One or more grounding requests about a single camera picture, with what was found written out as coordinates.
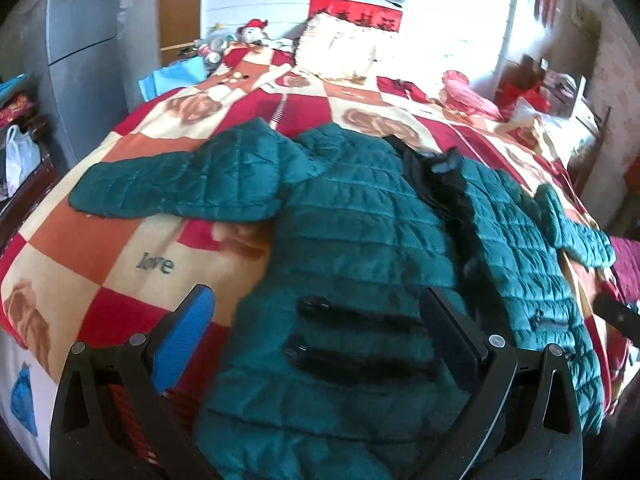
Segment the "brown wooden door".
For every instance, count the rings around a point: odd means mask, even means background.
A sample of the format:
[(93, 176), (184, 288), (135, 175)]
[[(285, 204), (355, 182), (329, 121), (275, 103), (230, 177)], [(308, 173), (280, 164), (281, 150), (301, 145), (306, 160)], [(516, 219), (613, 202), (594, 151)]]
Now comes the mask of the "brown wooden door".
[(160, 5), (160, 62), (178, 60), (178, 52), (200, 36), (201, 0), (158, 0)]

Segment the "cluttered bedside table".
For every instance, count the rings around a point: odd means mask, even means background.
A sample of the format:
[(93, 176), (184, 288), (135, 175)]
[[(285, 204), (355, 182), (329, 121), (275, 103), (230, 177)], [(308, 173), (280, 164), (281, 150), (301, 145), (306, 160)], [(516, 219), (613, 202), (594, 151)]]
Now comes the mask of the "cluttered bedside table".
[(550, 70), (543, 58), (528, 55), (504, 69), (495, 103), (507, 122), (532, 122), (529, 143), (542, 142), (546, 151), (562, 162), (576, 190), (581, 190), (593, 170), (608, 131), (611, 113), (602, 116), (586, 99), (587, 79)]

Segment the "white plush toy red hat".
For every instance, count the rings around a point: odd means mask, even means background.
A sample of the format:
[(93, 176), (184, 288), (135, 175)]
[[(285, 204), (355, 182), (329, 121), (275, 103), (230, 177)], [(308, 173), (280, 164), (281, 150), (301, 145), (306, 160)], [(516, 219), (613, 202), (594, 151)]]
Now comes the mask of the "white plush toy red hat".
[(236, 31), (236, 39), (243, 44), (258, 44), (258, 46), (268, 44), (270, 38), (266, 33), (267, 26), (267, 20), (252, 18), (246, 24), (238, 28)]

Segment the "white plastic bag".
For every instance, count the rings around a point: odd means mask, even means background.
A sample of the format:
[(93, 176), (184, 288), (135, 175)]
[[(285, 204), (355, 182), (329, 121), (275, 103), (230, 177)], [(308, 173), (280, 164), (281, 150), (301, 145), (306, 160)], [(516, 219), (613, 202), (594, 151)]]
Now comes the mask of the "white plastic bag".
[(6, 134), (6, 190), (12, 197), (41, 162), (40, 148), (18, 125)]

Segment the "cream lace pillow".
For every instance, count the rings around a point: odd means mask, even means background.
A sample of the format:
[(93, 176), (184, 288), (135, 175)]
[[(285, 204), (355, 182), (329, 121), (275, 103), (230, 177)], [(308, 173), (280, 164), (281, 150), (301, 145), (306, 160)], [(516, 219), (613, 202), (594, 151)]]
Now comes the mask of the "cream lace pillow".
[(321, 79), (366, 78), (386, 32), (362, 27), (321, 12), (310, 18), (298, 38), (295, 64)]

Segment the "pink ruffled pillow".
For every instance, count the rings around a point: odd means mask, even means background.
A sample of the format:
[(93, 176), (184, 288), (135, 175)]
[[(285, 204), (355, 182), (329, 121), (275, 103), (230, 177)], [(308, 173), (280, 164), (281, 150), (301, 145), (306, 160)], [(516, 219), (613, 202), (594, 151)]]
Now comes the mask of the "pink ruffled pillow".
[(447, 70), (442, 74), (442, 85), (446, 105), (452, 110), (468, 115), (478, 115), (500, 122), (502, 115), (498, 106), (475, 92), (465, 74)]

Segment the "grey refrigerator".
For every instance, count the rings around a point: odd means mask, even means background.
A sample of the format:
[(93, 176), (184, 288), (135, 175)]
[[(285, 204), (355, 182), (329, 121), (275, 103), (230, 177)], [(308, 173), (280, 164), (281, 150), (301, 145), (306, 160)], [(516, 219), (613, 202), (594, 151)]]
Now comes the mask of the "grey refrigerator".
[(54, 160), (70, 169), (128, 115), (117, 42), (118, 0), (32, 0), (25, 68), (52, 120)]

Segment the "light blue bag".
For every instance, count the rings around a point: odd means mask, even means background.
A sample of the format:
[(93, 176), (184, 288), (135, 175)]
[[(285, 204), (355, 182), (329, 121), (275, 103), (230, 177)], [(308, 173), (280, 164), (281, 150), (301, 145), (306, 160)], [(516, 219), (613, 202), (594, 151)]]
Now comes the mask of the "light blue bag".
[(161, 96), (171, 90), (194, 86), (207, 77), (204, 61), (199, 56), (177, 61), (174, 64), (153, 70), (149, 76), (138, 81), (144, 102)]

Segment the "red banner with characters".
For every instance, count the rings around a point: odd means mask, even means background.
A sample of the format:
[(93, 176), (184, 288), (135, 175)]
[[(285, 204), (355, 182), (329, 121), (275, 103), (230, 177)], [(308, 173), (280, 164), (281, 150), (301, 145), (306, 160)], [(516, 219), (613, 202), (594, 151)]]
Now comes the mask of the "red banner with characters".
[(372, 27), (388, 32), (398, 32), (402, 19), (401, 10), (352, 0), (309, 0), (308, 18), (326, 13), (343, 21), (362, 27)]

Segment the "red orange cream checkered blanket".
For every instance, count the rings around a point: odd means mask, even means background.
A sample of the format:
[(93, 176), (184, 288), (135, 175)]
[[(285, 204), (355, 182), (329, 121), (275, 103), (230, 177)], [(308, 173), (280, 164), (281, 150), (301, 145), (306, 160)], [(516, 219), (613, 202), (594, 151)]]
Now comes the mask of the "red orange cream checkered blanket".
[[(304, 72), (280, 51), (232, 47), (206, 81), (159, 96), (117, 125), (44, 196), (2, 250), (1, 329), (12, 344), (1, 379), (2, 425), (16, 445), (30, 437), (48, 441), (51, 478), (52, 415), (72, 345), (120, 346), (132, 334), (152, 330), (194, 286), (205, 285), (214, 293), (215, 313), (166, 396), (195, 444), (196, 419), (218, 373), (236, 308), (265, 274), (272, 235), (268, 221), (93, 216), (70, 206), (70, 192), (99, 162), (193, 152), (213, 136), (255, 119), (291, 139), (335, 124), (401, 140), (421, 154), (456, 150), (507, 172), (526, 192), (553, 186), (570, 218), (605, 234), (577, 197), (562, 162), (541, 151), (542, 142), (524, 138), (536, 131), (532, 122), (495, 122), (452, 110), (444, 86), (429, 95), (386, 77), (362, 84), (332, 82)], [(597, 353), (604, 393), (599, 431), (582, 431), (582, 478), (606, 477), (616, 467), (624, 444), (608, 442), (605, 435), (634, 371), (627, 341), (592, 308), (599, 292), (620, 302), (614, 271), (620, 254), (608, 240), (615, 259), (605, 268), (561, 258)]]

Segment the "teal quilted puffer jacket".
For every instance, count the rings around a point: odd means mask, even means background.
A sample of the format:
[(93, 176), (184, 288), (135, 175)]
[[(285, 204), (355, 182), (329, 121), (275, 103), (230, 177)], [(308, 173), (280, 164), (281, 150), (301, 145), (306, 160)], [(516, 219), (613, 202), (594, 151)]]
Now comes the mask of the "teal quilted puffer jacket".
[(170, 214), (272, 225), (240, 300), (194, 442), (227, 479), (407, 479), (468, 398), (436, 356), (419, 298), (437, 289), (486, 333), (565, 353), (585, 434), (604, 417), (600, 363), (561, 266), (615, 259), (553, 186), (324, 125), (261, 119), (193, 152), (99, 162), (68, 199), (106, 218)]

